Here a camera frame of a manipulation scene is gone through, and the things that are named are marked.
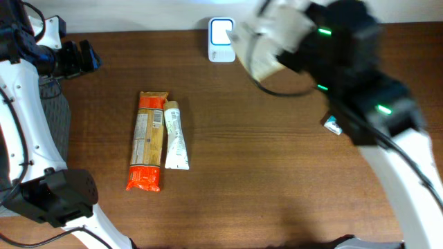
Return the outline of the white tube with cork cap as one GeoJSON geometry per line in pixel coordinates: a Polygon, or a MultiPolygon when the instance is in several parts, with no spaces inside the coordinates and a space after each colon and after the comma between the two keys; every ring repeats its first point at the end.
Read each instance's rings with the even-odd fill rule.
{"type": "Polygon", "coordinates": [[[168,149],[165,159],[166,169],[189,170],[186,142],[181,127],[181,112],[176,101],[164,105],[165,126],[168,133],[168,149]]]}

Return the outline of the teal small tissue pack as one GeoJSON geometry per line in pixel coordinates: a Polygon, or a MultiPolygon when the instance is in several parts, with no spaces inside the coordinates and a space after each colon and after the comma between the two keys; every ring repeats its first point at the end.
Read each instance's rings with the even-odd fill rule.
{"type": "Polygon", "coordinates": [[[334,116],[328,117],[323,126],[324,126],[324,128],[328,129],[332,133],[335,133],[337,136],[339,136],[343,133],[343,130],[337,124],[336,118],[334,116]]]}

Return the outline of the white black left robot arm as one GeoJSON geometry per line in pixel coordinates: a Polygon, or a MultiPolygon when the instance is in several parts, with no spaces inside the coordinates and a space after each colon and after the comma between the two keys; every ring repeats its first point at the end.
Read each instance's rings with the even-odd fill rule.
{"type": "Polygon", "coordinates": [[[50,91],[101,59],[87,40],[65,40],[61,17],[29,8],[1,2],[1,213],[61,228],[88,248],[133,248],[101,210],[92,175],[67,167],[70,110],[50,91]]]}

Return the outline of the cream yellow snack bag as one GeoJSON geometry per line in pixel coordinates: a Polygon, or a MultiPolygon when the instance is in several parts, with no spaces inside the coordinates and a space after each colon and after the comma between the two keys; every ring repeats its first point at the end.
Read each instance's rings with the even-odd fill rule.
{"type": "Polygon", "coordinates": [[[227,35],[242,66],[254,80],[261,82],[284,68],[276,59],[281,48],[266,33],[243,22],[227,31],[227,35]]]}

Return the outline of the orange pasta package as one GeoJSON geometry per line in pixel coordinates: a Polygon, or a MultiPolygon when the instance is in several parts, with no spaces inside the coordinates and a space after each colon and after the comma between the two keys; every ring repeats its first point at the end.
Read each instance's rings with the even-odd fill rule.
{"type": "Polygon", "coordinates": [[[129,178],[126,190],[133,188],[159,192],[164,136],[164,104],[168,92],[140,92],[129,178]]]}

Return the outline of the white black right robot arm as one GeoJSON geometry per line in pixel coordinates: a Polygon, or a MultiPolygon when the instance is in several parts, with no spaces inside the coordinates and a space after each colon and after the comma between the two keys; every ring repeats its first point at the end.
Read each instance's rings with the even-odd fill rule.
{"type": "Polygon", "coordinates": [[[278,61],[307,72],[379,178],[406,248],[442,247],[442,180],[424,116],[407,86],[379,67],[381,25],[362,1],[278,10],[278,61]]]}

